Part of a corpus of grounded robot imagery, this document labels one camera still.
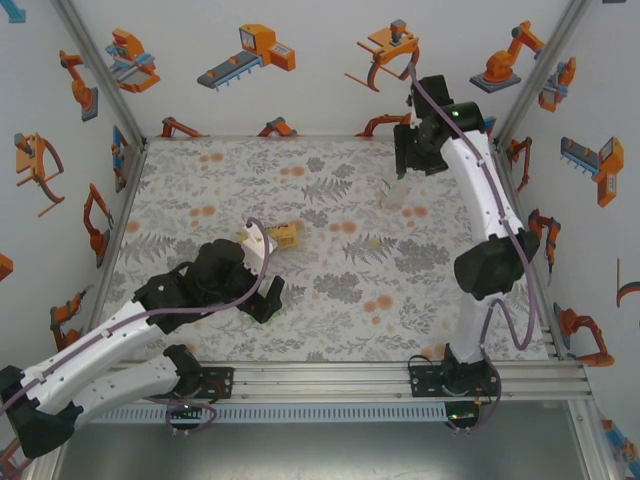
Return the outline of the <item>tall clear plastic bottle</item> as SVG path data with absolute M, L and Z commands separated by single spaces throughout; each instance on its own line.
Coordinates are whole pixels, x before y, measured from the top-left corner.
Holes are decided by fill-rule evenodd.
M 383 177 L 377 190 L 377 201 L 385 211 L 397 211 L 403 206 L 408 192 L 408 182 L 396 175 Z

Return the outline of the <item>yellow label tea bottle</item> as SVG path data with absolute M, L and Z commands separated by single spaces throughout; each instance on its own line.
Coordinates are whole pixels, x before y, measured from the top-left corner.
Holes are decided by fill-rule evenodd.
M 298 231 L 295 224 L 282 224 L 268 227 L 267 232 L 281 249 L 299 246 Z

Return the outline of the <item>floral tablecloth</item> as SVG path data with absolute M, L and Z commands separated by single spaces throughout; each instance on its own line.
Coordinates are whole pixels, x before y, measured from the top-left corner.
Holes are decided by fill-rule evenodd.
M 260 325 L 231 309 L 136 349 L 134 359 L 177 343 L 212 361 L 440 359 L 459 317 L 453 263 L 472 245 L 469 219 L 448 172 L 409 173 L 402 208 L 383 210 L 377 190 L 393 166 L 387 139 L 152 142 L 104 315 L 255 217 L 297 227 L 299 246 L 275 251 L 268 269 L 285 281 L 281 316 Z

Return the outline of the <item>aluminium mounting rail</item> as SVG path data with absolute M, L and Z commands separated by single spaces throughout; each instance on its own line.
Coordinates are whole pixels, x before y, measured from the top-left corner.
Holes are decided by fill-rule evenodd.
M 228 362 L 231 400 L 244 403 L 411 402 L 410 366 L 394 362 Z M 576 361 L 496 361 L 506 401 L 591 400 L 586 368 Z

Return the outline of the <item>aluminium corner post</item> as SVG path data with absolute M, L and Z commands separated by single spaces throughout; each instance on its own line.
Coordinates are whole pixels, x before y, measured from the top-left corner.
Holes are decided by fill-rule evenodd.
M 516 97 L 496 136 L 496 149 L 504 150 L 514 136 L 529 108 L 537 98 L 551 69 L 569 43 L 594 0 L 570 0 L 560 16 L 530 76 Z
M 120 121 L 127 138 L 139 150 L 143 150 L 146 138 L 122 97 L 118 85 L 111 77 L 106 62 L 102 58 L 89 29 L 73 5 L 72 0 L 49 0 L 49 2 L 79 50 L 85 64 L 94 75 L 99 90 L 114 111 L 116 118 Z

